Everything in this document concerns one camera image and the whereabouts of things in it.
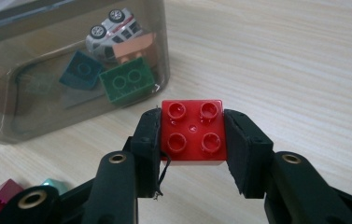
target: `light wood surface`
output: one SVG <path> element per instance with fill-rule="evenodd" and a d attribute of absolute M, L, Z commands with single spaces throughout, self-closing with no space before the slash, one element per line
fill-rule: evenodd
<path fill-rule="evenodd" d="M 307 158 L 352 194 L 352 0 L 165 0 L 171 78 L 143 103 L 17 145 L 0 145 L 0 184 L 48 177 L 73 188 L 121 150 L 164 99 L 220 99 L 249 115 L 275 151 Z M 267 223 L 238 195 L 226 163 L 175 166 L 164 197 L 139 200 L 140 223 Z"/>

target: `toy car wheel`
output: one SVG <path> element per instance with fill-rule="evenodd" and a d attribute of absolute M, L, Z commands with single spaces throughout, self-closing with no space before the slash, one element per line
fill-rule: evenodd
<path fill-rule="evenodd" d="M 118 23 L 125 19 L 125 14 L 119 9 L 114 9 L 109 11 L 108 18 L 110 21 Z"/>
<path fill-rule="evenodd" d="M 91 28 L 91 36 L 94 39 L 101 39 L 106 36 L 106 28 L 103 25 L 95 25 Z"/>

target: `clear plastic box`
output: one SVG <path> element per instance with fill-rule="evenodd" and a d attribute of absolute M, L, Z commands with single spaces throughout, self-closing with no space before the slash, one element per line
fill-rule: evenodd
<path fill-rule="evenodd" d="M 169 76 L 162 0 L 46 0 L 0 11 L 0 143 L 142 101 Z"/>

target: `teal toy piece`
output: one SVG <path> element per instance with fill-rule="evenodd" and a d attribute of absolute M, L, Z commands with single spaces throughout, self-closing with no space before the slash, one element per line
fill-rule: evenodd
<path fill-rule="evenodd" d="M 55 179 L 46 179 L 44 183 L 41 184 L 42 186 L 52 186 L 56 188 L 59 191 L 59 195 L 62 195 L 68 191 L 68 187 L 65 186 L 65 184 L 59 180 Z"/>
<path fill-rule="evenodd" d="M 126 105 L 152 93 L 154 76 L 144 58 L 137 58 L 100 74 L 112 104 Z"/>
<path fill-rule="evenodd" d="M 96 85 L 102 69 L 99 62 L 77 51 L 59 81 L 70 88 L 87 91 Z"/>

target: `toy car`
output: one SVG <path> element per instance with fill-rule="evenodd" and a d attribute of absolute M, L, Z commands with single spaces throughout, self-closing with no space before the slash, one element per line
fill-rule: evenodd
<path fill-rule="evenodd" d="M 86 37 L 88 51 L 98 60 L 115 62 L 112 46 L 143 34 L 129 9 L 113 9 L 100 25 L 94 25 Z"/>

